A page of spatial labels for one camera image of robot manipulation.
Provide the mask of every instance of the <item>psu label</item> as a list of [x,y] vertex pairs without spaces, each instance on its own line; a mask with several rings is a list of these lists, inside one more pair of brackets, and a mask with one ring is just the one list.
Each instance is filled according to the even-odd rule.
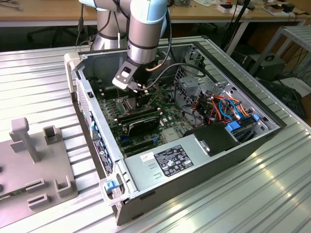
[[193,166],[192,161],[181,145],[157,153],[154,157],[167,177]]

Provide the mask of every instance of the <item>wooden desk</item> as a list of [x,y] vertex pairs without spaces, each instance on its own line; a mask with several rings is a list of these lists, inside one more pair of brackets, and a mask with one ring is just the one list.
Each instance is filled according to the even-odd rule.
[[[72,26],[77,25],[80,18],[81,5],[78,0],[19,0],[24,11],[0,7],[0,27],[28,27],[28,26]],[[295,17],[275,17],[256,5],[241,19],[241,25],[233,38],[227,54],[231,55],[238,41],[250,22],[287,22],[299,21],[304,25],[307,15]],[[172,23],[217,23],[230,22],[232,14],[224,14],[216,9],[216,5],[205,7],[196,2],[191,7],[171,7]],[[84,8],[84,24],[96,25],[97,14],[95,9]]]

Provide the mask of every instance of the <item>metal frame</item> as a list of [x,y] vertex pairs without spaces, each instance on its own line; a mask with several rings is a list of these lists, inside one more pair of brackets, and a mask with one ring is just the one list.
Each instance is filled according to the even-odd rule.
[[71,105],[63,56],[85,46],[0,53],[0,140],[6,119],[29,115],[32,124],[62,129],[79,195],[1,229],[3,232],[309,232],[311,127],[267,91],[212,41],[201,43],[288,125],[246,161],[116,226],[102,199],[98,175]]
[[292,26],[292,27],[280,27],[274,37],[271,39],[265,50],[262,52],[259,59],[256,61],[252,69],[249,71],[251,75],[254,75],[256,70],[259,68],[262,61],[265,59],[267,54],[271,51],[273,46],[277,43],[282,35],[287,37],[285,43],[277,51],[277,55],[281,56],[285,51],[286,47],[291,41],[297,43],[307,51],[311,52],[311,27],[310,26]]
[[[229,23],[231,19],[172,19],[172,23]],[[250,22],[299,22],[298,26],[304,25],[307,19],[297,18],[289,19],[288,17],[278,17],[273,19],[241,19],[241,25],[230,43],[227,54],[231,56],[239,40],[244,34],[247,25]],[[0,27],[46,27],[46,26],[73,26],[78,25],[77,20],[55,20],[55,21],[1,21]],[[85,20],[84,25],[97,25],[97,20]],[[282,47],[286,48],[289,41],[285,41]]]

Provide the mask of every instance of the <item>table leg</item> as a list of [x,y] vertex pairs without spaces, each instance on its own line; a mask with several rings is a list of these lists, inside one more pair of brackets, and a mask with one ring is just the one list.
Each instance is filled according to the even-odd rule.
[[262,63],[262,61],[266,58],[267,54],[271,51],[271,49],[273,48],[273,46],[276,44],[276,42],[280,39],[281,37],[281,31],[283,30],[282,27],[280,27],[278,29],[278,31],[276,32],[276,34],[272,37],[271,41],[268,43],[267,47],[265,48],[265,50],[262,52],[262,54],[260,55],[260,57],[257,59],[256,63],[253,65],[253,67],[251,68],[251,70],[249,71],[250,75],[254,75],[257,71],[257,69],[259,68],[260,64]]
[[[303,20],[303,21],[300,21],[297,26],[303,26],[305,23],[307,22],[307,20]],[[278,49],[278,51],[276,52],[276,55],[281,57],[283,55],[283,52],[286,50],[286,48],[289,46],[290,42],[292,40],[291,39],[286,39],[286,41],[283,43],[283,45]]]
[[246,21],[246,22],[241,23],[241,25],[239,26],[239,29],[238,29],[237,33],[235,34],[234,38],[232,39],[232,41],[231,41],[231,43],[229,45],[229,48],[227,49],[226,53],[229,56],[231,56],[231,54],[233,53],[235,47],[237,46],[239,40],[241,39],[241,37],[242,37],[242,35],[244,33],[248,23],[249,22]]

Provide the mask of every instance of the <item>blue tab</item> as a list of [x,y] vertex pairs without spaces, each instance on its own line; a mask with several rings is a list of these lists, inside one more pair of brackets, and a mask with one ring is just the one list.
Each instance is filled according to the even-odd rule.
[[233,131],[233,130],[238,129],[239,127],[241,127],[241,125],[239,125],[236,121],[232,121],[232,122],[227,124],[227,129],[230,132]]
[[94,128],[95,128],[95,121],[92,121],[92,122],[91,122],[91,130],[93,131]]
[[119,187],[119,182],[117,180],[108,181],[105,183],[105,189],[110,192],[112,189]]
[[257,114],[253,114],[253,119],[255,121],[259,121],[260,117]]

